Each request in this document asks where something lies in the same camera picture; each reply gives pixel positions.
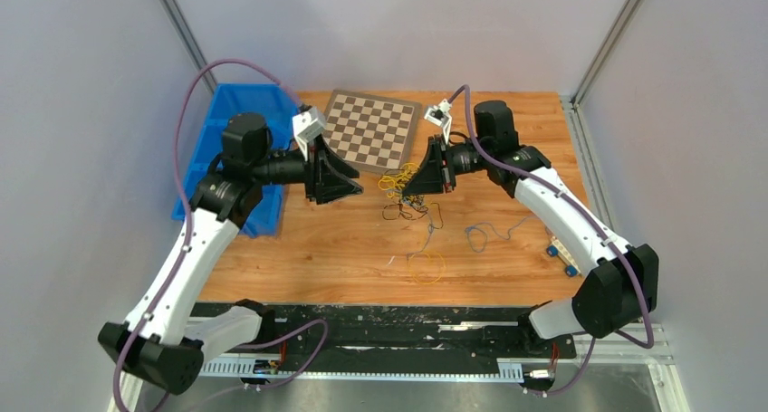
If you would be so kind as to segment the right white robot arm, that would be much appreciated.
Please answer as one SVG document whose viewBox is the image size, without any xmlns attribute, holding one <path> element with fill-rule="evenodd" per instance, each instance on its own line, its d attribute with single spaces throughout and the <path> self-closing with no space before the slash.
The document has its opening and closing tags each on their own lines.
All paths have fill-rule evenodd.
<svg viewBox="0 0 768 412">
<path fill-rule="evenodd" d="M 570 298 L 534 306 L 518 320 L 517 342 L 529 355 L 540 355 L 553 339 L 587 333 L 595 339 L 642 320 L 647 338 L 634 343 L 654 344 L 649 314 L 658 290 L 657 253 L 648 245 L 634 245 L 603 224 L 564 184 L 552 162 L 536 147 L 519 140 L 514 115 L 504 101 L 483 101 L 469 111 L 468 135 L 451 144 L 450 110 L 443 100 L 430 106 L 425 119 L 441 132 L 429 141 L 429 157 L 437 181 L 431 192 L 454 189 L 456 177 L 483 170 L 510 198 L 526 206 L 564 244 L 584 280 Z"/>
</svg>

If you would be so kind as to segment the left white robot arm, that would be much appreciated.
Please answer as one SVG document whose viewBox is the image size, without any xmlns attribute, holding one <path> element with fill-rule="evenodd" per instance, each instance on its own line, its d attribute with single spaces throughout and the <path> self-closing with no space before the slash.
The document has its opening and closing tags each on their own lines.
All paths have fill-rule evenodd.
<svg viewBox="0 0 768 412">
<path fill-rule="evenodd" d="M 274 311 L 243 299 L 196 326 L 188 321 L 213 268 L 262 202 L 264 188 L 301 184 L 319 205 L 361 193 L 359 172 L 326 143 L 324 115 L 303 106 L 293 116 L 294 149 L 274 147 L 266 118 L 233 116 L 221 149 L 192 196 L 177 241 L 143 298 L 123 322 L 108 322 L 98 341 L 119 374 L 139 378 L 169 395 L 187 391 L 202 368 L 245 345 L 266 352 L 276 343 Z"/>
</svg>

